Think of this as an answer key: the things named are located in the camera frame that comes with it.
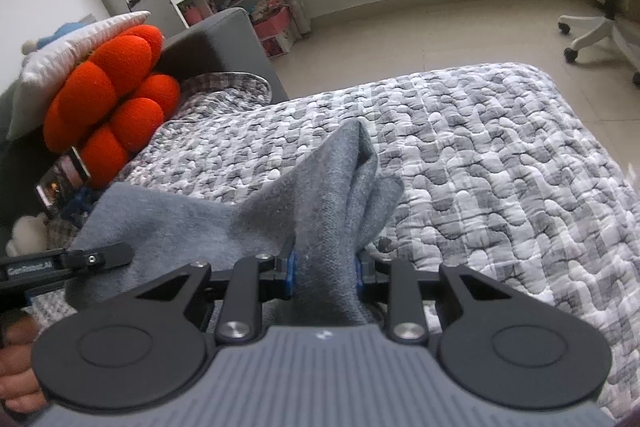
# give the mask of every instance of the gray gripper base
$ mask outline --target gray gripper base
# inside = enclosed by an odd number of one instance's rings
[[[50,407],[37,427],[609,427],[594,403],[554,412],[492,405],[453,383],[426,349],[375,325],[271,327],[220,350],[183,395],[154,409],[95,416]]]

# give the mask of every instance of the sofa armrest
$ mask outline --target sofa armrest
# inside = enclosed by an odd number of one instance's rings
[[[213,71],[253,73],[271,85],[271,103],[289,100],[242,8],[223,10],[167,39],[156,70],[178,81]]]

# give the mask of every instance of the metal screw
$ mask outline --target metal screw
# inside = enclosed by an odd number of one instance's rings
[[[330,339],[332,336],[334,336],[334,334],[329,330],[320,330],[316,332],[316,337],[321,341]]]
[[[249,326],[244,322],[229,321],[220,326],[219,333],[229,339],[242,339],[249,334]]]
[[[415,322],[402,322],[394,328],[394,335],[406,341],[414,341],[424,335],[424,328]]]

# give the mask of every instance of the blue plush toy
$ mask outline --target blue plush toy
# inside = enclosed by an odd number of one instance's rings
[[[38,39],[37,41],[26,41],[22,45],[22,54],[29,55],[30,53],[33,53],[34,51],[37,51],[40,48],[43,48],[50,42],[53,42],[54,40],[59,39],[60,37],[63,37],[68,33],[76,31],[79,28],[83,28],[84,26],[86,26],[86,23],[83,23],[83,22],[64,23],[62,26],[60,26],[60,28],[58,28],[55,31],[55,33],[53,33],[53,35],[49,35],[48,37],[43,37],[41,39]]]

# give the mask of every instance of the bedsheet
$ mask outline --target bedsheet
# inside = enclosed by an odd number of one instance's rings
[[[613,353],[600,405],[621,417],[640,403],[640,205],[546,73],[480,64],[276,105],[268,83],[246,73],[183,88],[177,114],[119,180],[238,203],[359,118],[380,168],[405,184],[382,233],[391,255],[427,270],[468,264],[591,323]],[[60,223],[50,230],[57,245],[71,235]],[[45,323],[71,311],[59,293],[34,307]]]

